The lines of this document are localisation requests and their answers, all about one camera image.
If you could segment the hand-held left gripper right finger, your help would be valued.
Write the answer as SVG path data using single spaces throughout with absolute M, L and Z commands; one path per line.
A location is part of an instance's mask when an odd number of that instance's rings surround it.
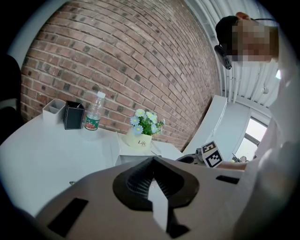
M 172 187 L 168 197 L 167 231 L 154 231 L 156 240 L 238 240 L 241 216 L 255 185 L 255 161 L 245 169 L 230 170 L 192 166 L 154 158 Z

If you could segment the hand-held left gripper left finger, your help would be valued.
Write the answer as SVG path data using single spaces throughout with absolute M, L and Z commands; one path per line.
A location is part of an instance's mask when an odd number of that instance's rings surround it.
M 154 159 L 89 174 L 53 198 L 37 221 L 67 240 L 166 240 L 148 189 Z

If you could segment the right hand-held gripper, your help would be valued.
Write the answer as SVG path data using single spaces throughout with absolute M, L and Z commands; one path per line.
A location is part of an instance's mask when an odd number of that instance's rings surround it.
M 209 168 L 215 168 L 223 162 L 221 153 L 214 141 L 208 142 L 202 147 L 197 148 L 195 153 L 200 163 Z M 195 162 L 195 154 L 184 155 L 176 161 L 193 164 Z

